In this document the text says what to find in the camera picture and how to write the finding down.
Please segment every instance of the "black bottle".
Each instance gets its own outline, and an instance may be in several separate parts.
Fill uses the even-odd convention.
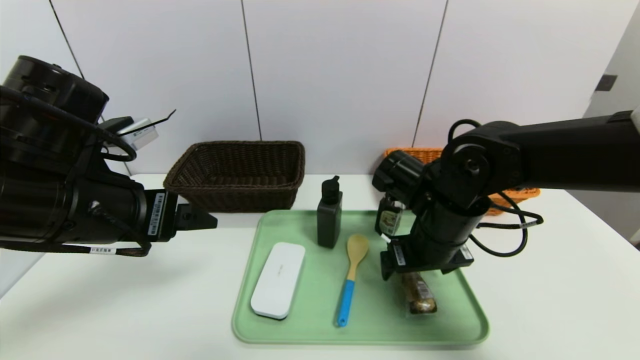
[[[318,204],[317,229],[318,245],[333,249],[340,234],[342,220],[342,191],[339,176],[322,183],[322,199]]]

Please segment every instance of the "table surface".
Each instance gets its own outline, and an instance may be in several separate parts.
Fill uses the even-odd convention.
[[[315,209],[307,175],[294,209]],[[146,188],[164,175],[133,177]],[[376,209],[367,175],[342,176],[343,208]],[[260,214],[220,214],[220,228],[179,233],[145,258],[47,254],[2,299],[0,359],[612,359],[640,358],[640,252],[562,190],[523,208],[545,223],[508,259],[469,245],[464,273],[491,326],[467,348],[247,345],[231,317]],[[514,215],[493,218],[515,222]],[[518,231],[478,229],[508,250]]]

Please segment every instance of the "plastic packaging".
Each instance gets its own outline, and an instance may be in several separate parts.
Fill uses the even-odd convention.
[[[407,272],[400,276],[406,297],[407,316],[428,315],[438,311],[436,299],[420,273]]]

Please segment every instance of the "brown wicker basket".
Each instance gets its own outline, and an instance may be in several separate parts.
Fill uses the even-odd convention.
[[[436,160],[437,158],[440,157],[440,154],[442,153],[442,149],[439,147],[393,147],[385,151],[385,157],[389,155],[391,152],[396,150],[402,150],[407,154],[418,158],[418,160],[422,161],[425,164],[430,163],[433,160]],[[538,188],[525,188],[522,190],[509,189],[509,190],[504,190],[504,193],[508,197],[512,198],[513,201],[515,201],[516,203],[519,203],[524,200],[540,195],[540,189]],[[509,203],[506,202],[498,194],[489,195],[489,198],[491,198],[491,200],[498,205],[506,206],[509,208],[511,207],[511,205],[509,205]],[[502,213],[502,210],[491,208],[489,209],[489,212],[487,212],[487,215],[499,215],[501,213]]]
[[[202,142],[173,165],[164,187],[210,212],[290,209],[305,176],[299,142]]]

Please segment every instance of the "wire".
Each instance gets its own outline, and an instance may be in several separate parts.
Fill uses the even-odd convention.
[[[518,204],[516,204],[516,202],[513,201],[513,199],[511,199],[510,197],[508,197],[505,193],[498,192],[497,194],[500,195],[504,200],[506,200],[506,202],[508,202],[511,206],[513,206],[514,209],[516,209],[519,212],[522,212],[522,210],[520,210],[520,207],[518,207]],[[524,224],[525,223],[524,215],[521,213],[518,213],[518,217],[520,218],[520,223]],[[515,256],[521,253],[524,250],[525,246],[527,246],[528,237],[529,237],[529,232],[527,231],[526,227],[523,227],[522,241],[520,242],[520,245],[518,246],[517,249],[511,252],[497,252],[495,250],[489,249],[488,247],[484,246],[478,239],[476,239],[475,236],[473,236],[473,234],[469,234],[469,238],[471,239],[471,241],[473,241],[480,249],[482,249],[483,251],[493,256],[498,256],[500,258],[509,258],[511,256]]]
[[[511,214],[516,214],[516,215],[523,215],[525,217],[532,217],[535,218],[536,221],[532,221],[532,222],[523,222],[521,224],[496,224],[493,222],[481,222],[480,224],[478,224],[476,226],[476,228],[480,228],[480,227],[492,227],[494,229],[524,229],[526,227],[531,227],[534,225],[540,225],[542,223],[544,223],[544,219],[542,218],[541,215],[538,215],[536,213],[530,213],[528,211],[522,211],[520,209],[511,209],[511,208],[507,208],[506,206],[500,206],[498,204],[492,204],[491,205],[492,208],[495,209],[499,209],[502,210],[506,213],[511,213]]]
[[[53,116],[54,118],[66,120],[67,122],[72,123],[74,126],[83,127],[84,129],[91,131],[93,134],[103,139],[104,141],[112,143],[113,145],[121,148],[124,152],[127,153],[126,155],[105,154],[104,158],[107,160],[132,161],[136,159],[136,151],[128,143],[124,142],[124,140],[122,140],[119,136],[110,133],[109,131],[106,131],[101,127],[98,127],[91,122],[87,122],[71,113],[61,110],[53,105],[47,104],[37,97],[18,92],[6,86],[0,86],[0,95],[9,98],[19,104],[25,104],[28,108],[39,110],[45,114]]]
[[[135,133],[136,131],[140,131],[140,130],[142,130],[142,129],[146,129],[146,128],[151,127],[151,126],[158,125],[158,124],[160,124],[161,122],[165,122],[165,121],[169,120],[169,118],[171,117],[171,115],[173,115],[173,113],[175,113],[175,110],[176,110],[176,109],[173,109],[173,111],[169,114],[169,116],[167,116],[166,118],[164,118],[164,119],[162,119],[162,120],[158,120],[158,121],[156,121],[156,122],[152,122],[151,124],[147,124],[147,125],[145,125],[145,126],[141,126],[141,127],[137,128],[137,129],[133,129],[133,130],[131,130],[131,131],[127,131],[126,133],[118,134],[118,136],[125,136],[125,135],[129,135],[129,134],[133,134],[133,133]]]
[[[447,136],[447,142],[451,142],[451,140],[453,140],[453,134],[456,132],[456,129],[460,125],[471,125],[473,127],[479,127],[480,123],[471,119],[462,119],[454,122],[453,125],[449,128],[449,135]]]

